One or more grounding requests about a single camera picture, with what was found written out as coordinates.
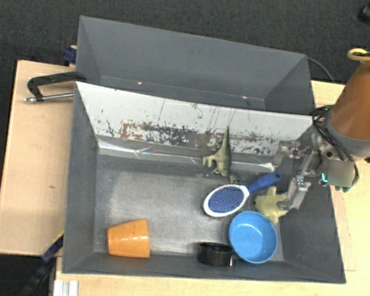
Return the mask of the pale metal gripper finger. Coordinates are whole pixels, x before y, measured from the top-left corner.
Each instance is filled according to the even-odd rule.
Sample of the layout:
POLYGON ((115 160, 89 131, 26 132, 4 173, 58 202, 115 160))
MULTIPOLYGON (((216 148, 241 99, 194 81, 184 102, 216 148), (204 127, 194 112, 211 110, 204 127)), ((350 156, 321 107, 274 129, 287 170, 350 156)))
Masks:
POLYGON ((285 199, 278 202, 279 209, 286 211, 298 210, 311 185, 311 182, 305 181, 303 177, 293 177, 289 183, 285 199))
POLYGON ((300 148, 300 142, 297 140, 280 141, 278 149, 272 159, 273 167, 277 168, 282 164, 284 158, 298 160, 306 155, 306 150, 300 148))

